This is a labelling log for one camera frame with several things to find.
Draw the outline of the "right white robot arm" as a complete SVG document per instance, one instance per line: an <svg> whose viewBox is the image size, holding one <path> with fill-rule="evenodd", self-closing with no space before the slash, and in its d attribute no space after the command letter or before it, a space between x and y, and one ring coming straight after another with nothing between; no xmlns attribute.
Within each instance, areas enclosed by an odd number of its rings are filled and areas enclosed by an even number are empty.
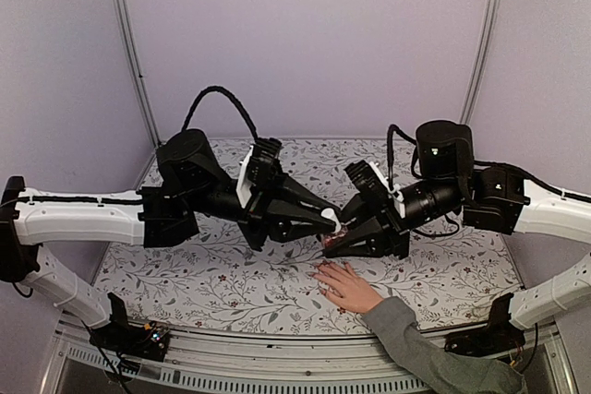
<svg viewBox="0 0 591 394"><path fill-rule="evenodd" d="M482 231L589 243L588 195L549 185L509 163L476 160L469 126L426 122L410 141L411 185L397 185L373 162L346 167L357 193L343 210L342 230L324 243L326 257L404 258L411 233L451 213Z"/></svg>

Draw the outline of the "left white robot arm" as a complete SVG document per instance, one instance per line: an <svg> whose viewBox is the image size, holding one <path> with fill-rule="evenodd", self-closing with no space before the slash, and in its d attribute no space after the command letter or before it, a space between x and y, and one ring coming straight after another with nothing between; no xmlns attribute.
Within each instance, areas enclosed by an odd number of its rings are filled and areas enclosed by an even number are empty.
<svg viewBox="0 0 591 394"><path fill-rule="evenodd" d="M77 316L119 352L137 344L124 302L81 280L45 249L48 242L172 247L199 232L198 215L235 222L253 250L339 231L339 210L285 173L281 143L258 138L231 177L198 129L156 152L162 183L114 194L53 194L9 178L1 200L1 278L23 284Z"/></svg>

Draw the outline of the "grey sleeved forearm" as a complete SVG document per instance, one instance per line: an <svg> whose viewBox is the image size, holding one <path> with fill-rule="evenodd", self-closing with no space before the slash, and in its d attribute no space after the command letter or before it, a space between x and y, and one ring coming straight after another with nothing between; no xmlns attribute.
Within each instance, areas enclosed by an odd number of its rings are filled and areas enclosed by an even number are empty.
<svg viewBox="0 0 591 394"><path fill-rule="evenodd" d="M416 328L415 312L390 297L363 321L391 359L437 393L526 393L525 377L499 360L445 352Z"/></svg>

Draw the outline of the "white nail polish cap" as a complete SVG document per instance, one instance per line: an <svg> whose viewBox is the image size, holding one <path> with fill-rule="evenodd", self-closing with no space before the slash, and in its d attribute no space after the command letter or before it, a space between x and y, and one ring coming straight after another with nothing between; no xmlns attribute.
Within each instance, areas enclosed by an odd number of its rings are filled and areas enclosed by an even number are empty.
<svg viewBox="0 0 591 394"><path fill-rule="evenodd" d="M333 208L326 208L323 209L320 213L320 216L324 219L332 221L334 223L334 231L339 232L342 230L342 224L339 221L339 218L336 214L336 211Z"/></svg>

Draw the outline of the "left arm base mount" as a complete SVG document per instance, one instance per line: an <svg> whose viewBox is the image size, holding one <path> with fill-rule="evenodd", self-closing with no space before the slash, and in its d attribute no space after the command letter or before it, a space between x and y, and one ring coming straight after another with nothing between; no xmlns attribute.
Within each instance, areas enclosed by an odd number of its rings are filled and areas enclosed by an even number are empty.
<svg viewBox="0 0 591 394"><path fill-rule="evenodd" d="M170 343L170 329L156 321L143 326L130 324L124 301L114 293L107 296L111 303L108 323L90 330L90 344L123 355L163 362Z"/></svg>

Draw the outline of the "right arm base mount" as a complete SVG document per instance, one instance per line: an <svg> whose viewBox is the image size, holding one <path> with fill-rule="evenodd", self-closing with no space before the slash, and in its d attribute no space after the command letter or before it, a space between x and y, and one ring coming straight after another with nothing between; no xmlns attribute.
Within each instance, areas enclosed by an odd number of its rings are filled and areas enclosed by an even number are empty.
<svg viewBox="0 0 591 394"><path fill-rule="evenodd" d="M510 301L513 293L495 299L485 326L449 333L444 350L458 355L483 357L506 352L525 345L523 331L510 323Z"/></svg>

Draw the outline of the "person's bare hand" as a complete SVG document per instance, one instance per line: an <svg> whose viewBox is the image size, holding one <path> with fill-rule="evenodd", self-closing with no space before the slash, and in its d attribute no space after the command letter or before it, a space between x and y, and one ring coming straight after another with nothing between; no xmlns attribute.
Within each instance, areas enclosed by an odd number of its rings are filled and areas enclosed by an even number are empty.
<svg viewBox="0 0 591 394"><path fill-rule="evenodd" d="M323 262L310 277L320 283L320 293L327 300L351 313L364 315L384 300L349 263Z"/></svg>

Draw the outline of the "glitter nail polish bottle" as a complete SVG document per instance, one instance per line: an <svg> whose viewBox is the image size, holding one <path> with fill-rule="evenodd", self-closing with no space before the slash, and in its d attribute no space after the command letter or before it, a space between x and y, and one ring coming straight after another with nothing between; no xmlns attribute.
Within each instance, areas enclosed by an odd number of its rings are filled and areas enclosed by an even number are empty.
<svg viewBox="0 0 591 394"><path fill-rule="evenodd" d="M334 233L325 233L319 236L319 241L322 245L323 249L331 249L334 248L336 244L342 241L342 239L347 235L348 230L344 226L339 231Z"/></svg>

